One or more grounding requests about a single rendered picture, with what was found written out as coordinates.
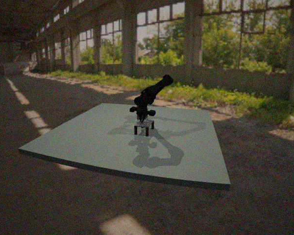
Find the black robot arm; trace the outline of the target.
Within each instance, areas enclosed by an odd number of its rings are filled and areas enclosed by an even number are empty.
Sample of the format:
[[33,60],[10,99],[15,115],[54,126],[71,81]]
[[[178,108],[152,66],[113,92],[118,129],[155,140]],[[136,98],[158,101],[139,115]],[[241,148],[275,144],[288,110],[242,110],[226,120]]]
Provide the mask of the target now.
[[147,113],[146,107],[145,106],[141,107],[141,104],[147,103],[147,105],[148,104],[151,105],[154,102],[156,95],[161,90],[163,90],[166,86],[172,83],[173,83],[173,79],[169,75],[165,74],[163,76],[163,79],[159,81],[156,85],[145,88],[141,92],[141,95],[134,99],[134,103],[139,106],[137,109],[137,114],[143,115],[144,113]]

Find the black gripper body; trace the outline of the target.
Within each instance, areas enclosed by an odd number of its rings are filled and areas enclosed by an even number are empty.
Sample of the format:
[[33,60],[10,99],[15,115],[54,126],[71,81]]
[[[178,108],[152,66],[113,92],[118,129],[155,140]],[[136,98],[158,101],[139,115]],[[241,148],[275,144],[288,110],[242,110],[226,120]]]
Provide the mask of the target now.
[[[141,107],[145,106],[146,109],[147,109],[147,103],[143,103],[141,104]],[[134,111],[137,111],[137,107],[131,107],[130,108],[130,112],[134,112]],[[155,110],[150,110],[150,111],[147,111],[147,113],[144,113],[145,115],[149,115],[149,116],[154,116],[156,114],[156,111]]]

